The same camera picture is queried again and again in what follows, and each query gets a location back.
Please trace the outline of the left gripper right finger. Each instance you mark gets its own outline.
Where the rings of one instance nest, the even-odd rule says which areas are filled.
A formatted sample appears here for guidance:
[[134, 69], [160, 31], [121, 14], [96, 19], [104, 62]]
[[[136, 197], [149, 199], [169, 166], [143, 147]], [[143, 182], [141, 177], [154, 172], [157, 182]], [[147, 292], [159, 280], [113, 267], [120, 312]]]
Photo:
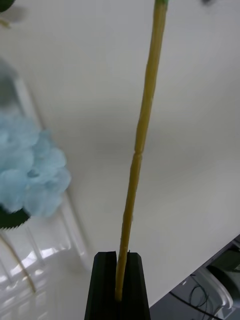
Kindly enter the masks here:
[[118, 307], [118, 319], [150, 319], [150, 308], [148, 303], [142, 258], [138, 253], [127, 253], [122, 300]]

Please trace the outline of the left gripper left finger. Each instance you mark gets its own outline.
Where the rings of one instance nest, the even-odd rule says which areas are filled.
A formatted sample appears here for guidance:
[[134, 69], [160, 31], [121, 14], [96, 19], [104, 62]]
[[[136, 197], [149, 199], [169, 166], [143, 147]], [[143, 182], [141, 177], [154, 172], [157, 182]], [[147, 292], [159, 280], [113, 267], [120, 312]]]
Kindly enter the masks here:
[[95, 255], [84, 316], [86, 320], [116, 319], [116, 266], [115, 251]]

